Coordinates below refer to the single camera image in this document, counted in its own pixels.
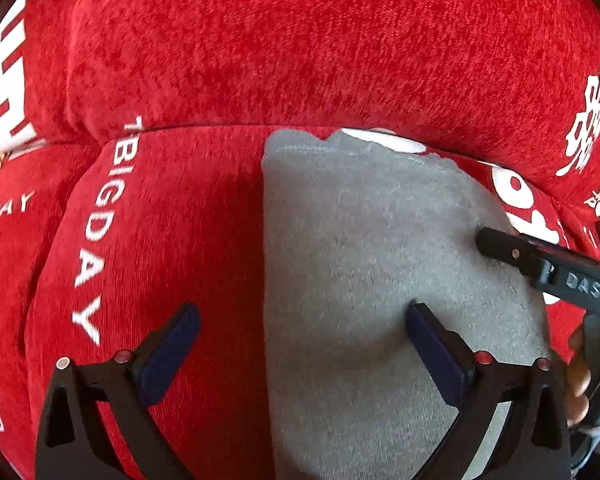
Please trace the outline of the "person's right hand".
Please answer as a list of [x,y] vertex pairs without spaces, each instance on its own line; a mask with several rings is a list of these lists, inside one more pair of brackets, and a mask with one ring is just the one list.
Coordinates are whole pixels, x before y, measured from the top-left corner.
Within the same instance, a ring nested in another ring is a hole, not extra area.
[[566,367],[566,392],[564,395],[567,424],[569,427],[577,425],[588,414],[590,402],[585,395],[585,390],[591,383],[591,372],[586,364],[584,355],[583,327],[575,330],[568,341],[569,348],[576,352]]

